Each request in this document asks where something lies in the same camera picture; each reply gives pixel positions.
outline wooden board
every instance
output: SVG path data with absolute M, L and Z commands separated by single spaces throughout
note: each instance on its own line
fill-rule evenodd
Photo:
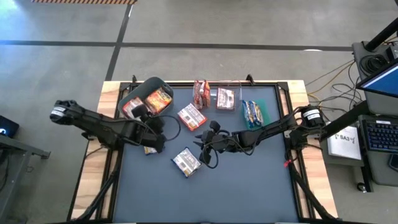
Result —
M 292 101 L 293 108 L 298 106 L 306 106 L 309 104 L 307 91 L 305 90 L 305 85 L 303 80 L 260 80 L 256 82 L 287 82 L 289 84 L 290 99 Z M 116 102 L 119 93 L 119 87 L 121 82 L 104 82 L 101 97 L 99 98 L 97 112 L 102 113 L 109 117 L 114 117 Z M 287 114 L 287 103 L 285 97 L 281 92 L 282 105 L 284 107 L 284 113 Z M 319 146 L 319 142 L 314 139 L 309 139 L 308 143 L 315 146 Z M 97 141 L 92 141 L 88 145 L 87 153 L 97 149 L 99 147 Z M 86 207 L 92 202 L 95 195 L 98 193 L 101 180 L 103 176 L 104 164 L 106 159 L 106 149 L 102 149 L 92 155 L 90 155 L 83 166 L 83 172 L 81 174 L 80 183 L 78 186 L 78 192 L 76 195 L 76 200 L 73 208 L 72 218 L 79 217 L 86 209 Z M 335 207 L 335 202 L 333 200 L 333 195 L 331 193 L 329 179 L 326 173 L 326 167 L 323 162 L 322 152 L 314 147 L 307 147 L 303 150 L 303 159 L 305 164 L 305 169 L 307 172 L 308 183 L 311 191 L 315 194 L 320 203 L 326 208 L 326 210 L 337 217 L 337 211 Z M 300 202 L 303 208 L 304 217 L 308 217 L 308 210 L 305 196 L 302 190 L 299 190 Z M 103 214 L 106 215 L 108 211 L 108 201 L 109 201 L 110 190 L 105 198 L 105 205 L 103 208 Z

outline white label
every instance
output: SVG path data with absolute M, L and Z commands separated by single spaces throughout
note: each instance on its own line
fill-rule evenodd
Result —
M 64 116 L 65 114 L 56 110 L 51 111 L 51 114 L 55 114 L 57 116 Z
M 391 124 L 390 121 L 376 121 L 377 124 Z
M 307 112 L 305 112 L 303 115 L 306 117 L 306 116 L 308 116 L 308 115 L 311 115 L 311 114 L 315 114 L 315 113 L 319 113 L 319 111 L 318 110 L 310 110 L 310 111 L 307 111 Z
M 64 112 L 66 109 L 65 109 L 65 108 L 62 108 L 62 107 L 60 107 L 60 106 L 56 106 L 56 107 L 54 107 L 54 110 Z
M 314 119 L 314 118 L 320 118 L 319 114 L 313 114 L 307 117 L 308 120 Z

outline concrete floor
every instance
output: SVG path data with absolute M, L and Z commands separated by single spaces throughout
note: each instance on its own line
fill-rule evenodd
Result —
M 126 6 L 0 1 L 0 40 L 115 42 Z M 396 18 L 393 0 L 144 0 L 131 12 L 125 42 L 350 46 L 369 40 Z M 77 128 L 51 123 L 55 100 L 74 99 L 94 110 L 113 47 L 0 45 L 0 114 L 21 125 L 18 138 L 51 151 L 33 159 L 12 214 L 29 223 L 66 219 L 87 141 Z M 352 59 L 350 52 L 122 48 L 113 80 L 195 78 L 301 79 L 307 83 Z M 356 78 L 358 72 L 352 69 Z M 319 84 L 307 87 L 316 90 Z M 344 72 L 332 83 L 347 83 Z M 328 86 L 317 93 L 336 93 Z M 348 109 L 348 100 L 324 104 Z M 327 111 L 329 118 L 341 115 Z M 362 194 L 351 169 L 327 166 L 339 216 L 396 223 L 398 189 Z

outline wooden table frame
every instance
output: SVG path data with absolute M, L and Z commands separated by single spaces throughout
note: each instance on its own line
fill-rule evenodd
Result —
M 117 112 L 117 103 L 123 97 L 123 92 L 126 89 L 132 90 L 134 85 L 140 83 L 142 82 L 135 82 L 133 85 L 131 82 L 104 82 L 97 112 L 109 117 L 119 117 L 120 114 Z M 183 85 L 184 83 L 192 84 L 193 81 L 173 81 L 167 83 L 171 85 Z M 242 85 L 251 85 L 249 81 L 241 81 L 241 83 Z M 308 105 L 307 92 L 305 91 L 305 85 L 302 80 L 279 82 L 262 80 L 256 81 L 256 83 L 267 83 L 276 86 L 276 90 L 279 89 L 279 91 L 275 91 L 275 93 L 277 94 L 279 107 L 282 108 L 282 110 L 280 110 L 281 116 L 289 114 L 293 108 Z M 319 146 L 319 142 L 314 139 L 309 139 L 308 143 Z M 88 154 L 94 151 L 99 145 L 97 140 L 90 141 L 86 153 Z M 112 171 L 117 157 L 121 158 L 121 156 L 118 156 L 117 151 L 106 151 L 104 149 L 90 155 L 90 157 L 83 161 L 70 212 L 68 214 L 68 220 L 79 217 L 90 205 L 100 187 L 103 185 L 104 180 L 109 177 L 109 173 Z M 322 152 L 314 147 L 307 147 L 302 153 L 299 153 L 295 166 L 320 203 L 330 214 L 337 217 L 326 168 L 323 163 Z M 319 214 L 314 211 L 313 207 L 309 204 L 309 200 L 304 195 L 300 186 L 295 182 L 292 183 L 294 183 L 292 187 L 295 192 L 298 217 L 320 218 Z M 117 186 L 111 187 L 107 192 L 104 198 L 105 203 L 101 203 L 101 206 L 97 209 L 97 212 L 92 218 L 100 219 L 107 213 L 108 221 L 111 221 L 109 218 L 113 215 L 113 206 L 109 206 L 109 204 L 114 205 L 113 200 L 116 196 L 115 188 L 117 188 Z

